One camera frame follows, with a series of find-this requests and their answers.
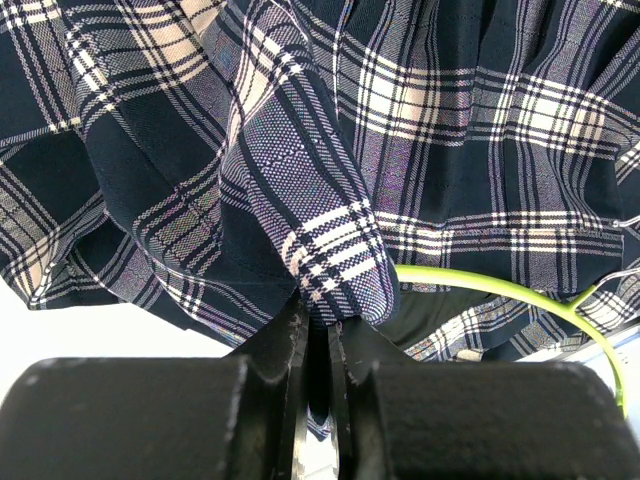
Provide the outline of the navy plaid skirt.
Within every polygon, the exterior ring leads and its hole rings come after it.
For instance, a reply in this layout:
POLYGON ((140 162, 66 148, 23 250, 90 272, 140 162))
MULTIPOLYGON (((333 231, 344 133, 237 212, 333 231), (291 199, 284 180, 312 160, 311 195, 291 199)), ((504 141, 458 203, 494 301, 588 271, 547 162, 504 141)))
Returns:
POLYGON ((1 276, 230 347, 299 291, 419 361, 639 315, 635 1, 5 1, 1 276))

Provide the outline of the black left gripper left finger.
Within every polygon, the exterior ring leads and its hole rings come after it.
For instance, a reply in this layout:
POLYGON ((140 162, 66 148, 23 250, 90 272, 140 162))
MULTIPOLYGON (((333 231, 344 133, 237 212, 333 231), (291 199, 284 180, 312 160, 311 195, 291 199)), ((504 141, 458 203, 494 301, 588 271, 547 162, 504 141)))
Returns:
POLYGON ((5 479, 301 479, 309 314, 298 295, 221 358, 57 358, 1 406, 5 479))

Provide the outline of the green hanger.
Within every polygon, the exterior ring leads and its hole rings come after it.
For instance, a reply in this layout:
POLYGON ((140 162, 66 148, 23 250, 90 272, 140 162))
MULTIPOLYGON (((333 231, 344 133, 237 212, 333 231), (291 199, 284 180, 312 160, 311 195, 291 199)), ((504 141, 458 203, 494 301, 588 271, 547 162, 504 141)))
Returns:
POLYGON ((589 287, 572 302, 561 303, 522 285, 479 273, 416 265, 396 265, 395 271, 398 280, 403 283, 433 284, 483 291, 541 308, 574 325, 588 335, 608 359, 615 381, 616 403, 623 416, 628 417, 629 401, 623 363, 611 342, 577 313, 578 307, 598 289, 597 285, 589 287))

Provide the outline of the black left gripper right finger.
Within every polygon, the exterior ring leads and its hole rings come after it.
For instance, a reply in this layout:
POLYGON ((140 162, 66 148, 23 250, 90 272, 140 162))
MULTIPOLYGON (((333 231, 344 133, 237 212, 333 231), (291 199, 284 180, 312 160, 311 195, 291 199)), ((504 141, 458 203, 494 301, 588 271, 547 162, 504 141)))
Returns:
POLYGON ((635 479, 609 389, 567 362, 422 363, 364 321, 328 333, 342 479, 635 479))

